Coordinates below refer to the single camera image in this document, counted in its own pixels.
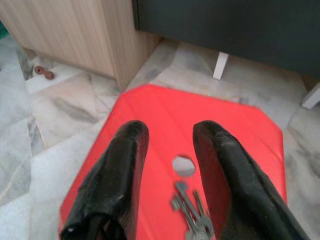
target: marble floor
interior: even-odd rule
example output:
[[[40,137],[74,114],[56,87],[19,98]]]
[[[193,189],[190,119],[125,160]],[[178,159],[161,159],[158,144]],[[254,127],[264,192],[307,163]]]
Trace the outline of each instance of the marble floor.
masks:
[[[50,63],[53,81],[29,65],[22,72],[20,54],[10,36],[0,40],[0,239],[54,240],[59,206],[120,92],[112,79],[60,63]],[[320,239],[320,107],[300,107],[299,74],[243,58],[230,56],[213,79],[217,57],[163,40],[127,90],[149,83],[264,111],[283,130],[289,208]]]

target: stool top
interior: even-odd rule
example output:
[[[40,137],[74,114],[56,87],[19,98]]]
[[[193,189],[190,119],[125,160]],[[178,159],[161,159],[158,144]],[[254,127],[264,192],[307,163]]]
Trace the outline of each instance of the stool top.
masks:
[[[83,179],[119,127],[130,120],[140,120],[149,129],[136,239],[184,239],[188,226],[183,215],[174,212],[170,205],[176,192],[175,181],[186,181],[191,199],[192,190],[197,189],[205,209],[208,208],[193,146],[193,126],[204,120],[215,121],[234,135],[287,202],[283,135],[267,115],[256,107],[147,84],[123,93],[115,103],[63,201],[59,231]],[[175,172],[172,161],[176,156],[187,156],[193,161],[192,176],[181,177]]]

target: wooden cabinet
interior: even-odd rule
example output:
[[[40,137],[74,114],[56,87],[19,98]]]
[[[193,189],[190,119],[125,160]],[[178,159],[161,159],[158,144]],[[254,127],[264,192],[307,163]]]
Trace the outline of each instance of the wooden cabinet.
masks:
[[[131,0],[1,0],[0,19],[23,48],[113,77],[121,90],[159,42],[135,30]]]

